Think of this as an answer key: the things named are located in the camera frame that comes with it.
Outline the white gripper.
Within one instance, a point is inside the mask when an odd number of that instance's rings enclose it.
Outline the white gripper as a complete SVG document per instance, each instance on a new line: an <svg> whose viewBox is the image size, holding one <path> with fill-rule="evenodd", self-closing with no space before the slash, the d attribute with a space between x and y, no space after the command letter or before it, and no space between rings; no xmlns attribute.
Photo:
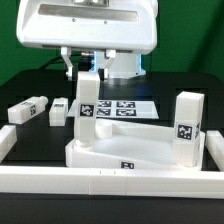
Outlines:
<svg viewBox="0 0 224 224"><path fill-rule="evenodd" d="M157 14L157 0L20 0L16 35L24 46L61 47L69 81L77 75L71 48L106 50L100 74L107 79L116 51L153 51Z"/></svg>

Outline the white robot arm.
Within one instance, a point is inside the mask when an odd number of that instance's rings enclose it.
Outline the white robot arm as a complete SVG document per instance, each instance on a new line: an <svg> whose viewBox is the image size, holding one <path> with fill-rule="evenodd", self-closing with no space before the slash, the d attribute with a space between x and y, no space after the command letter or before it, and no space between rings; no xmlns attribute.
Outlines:
<svg viewBox="0 0 224 224"><path fill-rule="evenodd" d="M20 0L16 35L26 47L56 48L73 73L71 55L93 57L107 80L143 75L141 57L157 45L158 0Z"/></svg>

